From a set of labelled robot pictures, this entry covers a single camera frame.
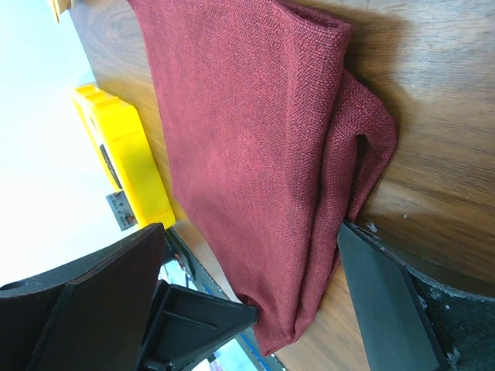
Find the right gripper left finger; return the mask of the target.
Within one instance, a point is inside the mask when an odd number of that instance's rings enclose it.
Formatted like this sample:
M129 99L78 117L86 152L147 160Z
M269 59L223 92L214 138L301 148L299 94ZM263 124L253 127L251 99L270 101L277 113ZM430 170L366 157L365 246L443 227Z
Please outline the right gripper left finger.
M133 370L165 253L151 224L1 288L3 370Z

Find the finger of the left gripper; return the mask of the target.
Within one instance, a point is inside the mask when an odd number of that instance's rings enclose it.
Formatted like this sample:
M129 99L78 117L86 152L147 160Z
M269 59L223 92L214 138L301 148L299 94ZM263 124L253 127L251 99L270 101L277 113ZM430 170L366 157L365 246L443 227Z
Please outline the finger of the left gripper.
M141 369L194 369L257 319L255 307L160 280L141 344Z

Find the dark red cloth napkin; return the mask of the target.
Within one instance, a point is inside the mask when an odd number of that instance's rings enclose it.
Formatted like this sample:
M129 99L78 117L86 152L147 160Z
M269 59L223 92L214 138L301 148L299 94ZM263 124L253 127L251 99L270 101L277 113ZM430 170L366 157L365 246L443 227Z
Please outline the dark red cloth napkin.
M393 117L344 66L351 25L290 1L133 1L172 193L269 355L297 341L337 234L391 160Z

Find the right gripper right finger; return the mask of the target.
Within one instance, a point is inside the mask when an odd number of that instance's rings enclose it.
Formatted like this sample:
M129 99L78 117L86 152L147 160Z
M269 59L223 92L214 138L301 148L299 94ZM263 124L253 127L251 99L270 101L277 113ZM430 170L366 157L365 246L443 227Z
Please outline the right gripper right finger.
M372 370L492 370L494 284L345 221L337 242Z

